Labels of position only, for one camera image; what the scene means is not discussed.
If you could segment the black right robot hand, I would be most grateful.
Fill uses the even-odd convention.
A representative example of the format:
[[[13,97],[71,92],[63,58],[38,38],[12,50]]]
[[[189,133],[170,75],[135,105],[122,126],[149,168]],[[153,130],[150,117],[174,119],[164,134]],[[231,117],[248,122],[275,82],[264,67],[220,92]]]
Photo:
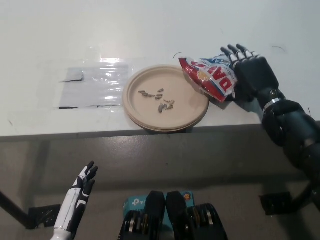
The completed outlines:
[[[278,79],[265,57],[237,44],[221,47],[220,50],[228,57],[237,83],[235,99],[251,102],[257,100],[264,108],[274,99],[284,100],[284,94],[279,90]]]

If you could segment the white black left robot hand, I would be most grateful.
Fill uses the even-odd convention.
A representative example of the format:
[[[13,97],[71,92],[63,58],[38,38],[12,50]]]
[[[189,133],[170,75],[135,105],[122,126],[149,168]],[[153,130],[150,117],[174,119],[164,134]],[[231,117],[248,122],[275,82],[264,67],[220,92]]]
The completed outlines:
[[[54,225],[55,229],[61,229],[71,234],[77,232],[95,184],[94,177],[97,171],[98,167],[91,161],[79,173],[64,198]]]

